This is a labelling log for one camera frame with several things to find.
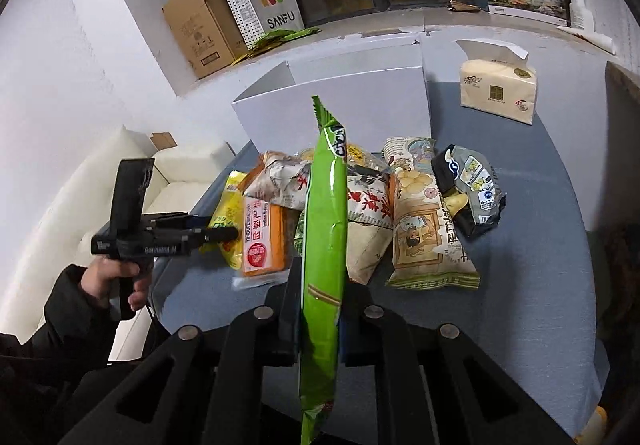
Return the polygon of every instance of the white box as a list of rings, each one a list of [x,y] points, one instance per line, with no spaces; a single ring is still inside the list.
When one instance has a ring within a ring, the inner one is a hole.
[[[283,61],[232,105],[258,151],[294,154],[318,141],[313,95],[367,151],[382,151],[389,136],[431,136],[417,43]]]

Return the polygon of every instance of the yellow snack bag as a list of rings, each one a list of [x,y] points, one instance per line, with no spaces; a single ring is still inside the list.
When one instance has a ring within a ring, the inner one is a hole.
[[[235,227],[240,236],[234,241],[218,243],[220,251],[225,261],[233,269],[240,269],[242,266],[242,232],[244,228],[244,202],[242,193],[238,190],[238,184],[244,180],[245,172],[233,170],[226,179],[225,189],[222,191],[220,202],[216,207],[209,228],[215,227]],[[209,243],[200,247],[201,252],[211,251],[216,247],[214,243]]]

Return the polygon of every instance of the cardboard box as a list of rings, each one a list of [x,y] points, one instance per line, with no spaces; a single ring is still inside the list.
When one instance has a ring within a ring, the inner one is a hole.
[[[198,78],[248,51],[226,0],[171,0],[162,12]]]
[[[149,139],[151,139],[158,151],[162,151],[162,149],[174,148],[178,145],[175,143],[174,137],[171,135],[171,133],[151,133]]]
[[[389,136],[431,136],[422,52],[412,35],[398,46],[283,61],[232,106],[260,152],[294,154],[318,142],[312,95],[347,131],[347,140],[381,151]]]

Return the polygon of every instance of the snack bag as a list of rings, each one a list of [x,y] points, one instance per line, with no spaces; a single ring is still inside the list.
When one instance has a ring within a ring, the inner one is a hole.
[[[388,138],[383,152],[394,171],[394,273],[389,286],[477,289],[480,276],[442,207],[431,168],[431,138]]]
[[[302,255],[305,235],[305,215],[302,213],[296,228],[294,247]],[[349,280],[367,284],[378,268],[394,231],[349,221],[347,225],[347,274]]]
[[[333,406],[347,247],[346,135],[320,99],[313,100],[320,138],[306,196],[302,250],[301,445],[316,437]]]
[[[314,151],[314,148],[305,149],[297,153],[296,156],[311,162],[314,158]],[[373,156],[370,152],[355,144],[347,144],[347,165],[362,165],[380,172],[387,172],[389,168],[380,158]]]
[[[498,224],[506,198],[484,154],[449,146],[433,159],[433,170],[449,214],[466,237]]]
[[[284,282],[289,277],[293,211],[244,197],[242,267],[233,278],[235,290]]]
[[[267,151],[239,185],[245,196],[294,210],[304,210],[311,161]],[[390,229],[389,175],[362,165],[347,167],[347,215],[351,221]]]
[[[245,196],[301,211],[305,208],[310,171],[308,160],[267,151],[239,188]]]
[[[238,190],[238,184],[244,180],[246,173],[233,170],[226,179],[225,188],[222,191],[220,202],[216,207],[209,228],[215,227],[235,227],[242,234],[242,193]],[[216,246],[220,247],[225,261],[233,269],[240,269],[242,266],[242,237],[235,241],[226,243],[207,243],[200,247],[201,252],[212,251]]]

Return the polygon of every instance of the metal screw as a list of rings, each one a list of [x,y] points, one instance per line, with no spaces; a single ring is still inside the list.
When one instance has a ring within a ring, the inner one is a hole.
[[[443,324],[440,326],[440,335],[446,339],[455,339],[460,335],[460,330],[453,324]]]
[[[364,309],[364,316],[369,319],[380,319],[385,314],[385,311],[380,308],[380,306],[376,306],[372,304],[371,306],[367,306]]]
[[[258,306],[254,310],[254,317],[258,320],[267,320],[273,316],[273,310],[268,306]]]
[[[178,338],[180,340],[193,340],[198,336],[198,328],[195,326],[187,325],[182,326],[178,330]]]

